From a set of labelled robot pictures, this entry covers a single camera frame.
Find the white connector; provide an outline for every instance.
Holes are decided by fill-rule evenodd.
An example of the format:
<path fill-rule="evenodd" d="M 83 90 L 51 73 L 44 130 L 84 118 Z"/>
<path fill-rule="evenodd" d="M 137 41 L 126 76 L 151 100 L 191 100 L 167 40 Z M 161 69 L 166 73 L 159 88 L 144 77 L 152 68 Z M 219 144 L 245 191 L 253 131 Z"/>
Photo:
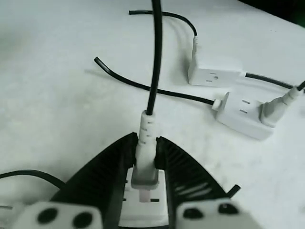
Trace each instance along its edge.
<path fill-rule="evenodd" d="M 303 91 L 293 87 L 284 96 L 262 103 L 240 94 L 227 93 L 222 101 L 215 100 L 212 109 L 217 111 L 216 120 L 219 122 L 245 135 L 263 140 L 273 133 L 286 109 L 302 94 Z"/>
<path fill-rule="evenodd" d="M 205 53 L 198 37 L 194 37 L 192 61 L 188 70 L 189 84 L 230 87 L 244 76 L 240 61 L 232 57 Z"/>
<path fill-rule="evenodd" d="M 293 87 L 284 96 L 264 103 L 260 116 L 261 122 L 267 126 L 275 127 L 289 105 L 302 94 L 303 90 L 299 91 L 296 87 Z"/>
<path fill-rule="evenodd" d="M 217 121 L 244 135 L 263 140 L 274 129 L 260 121 L 262 105 L 262 102 L 243 95 L 227 93 L 222 101 L 215 100 L 212 109 L 217 111 Z"/>
<path fill-rule="evenodd" d="M 136 147 L 136 166 L 132 174 L 132 187 L 136 189 L 155 189 L 158 185 L 158 170 L 154 166 L 156 157 L 155 115 L 141 115 L 141 126 Z"/>

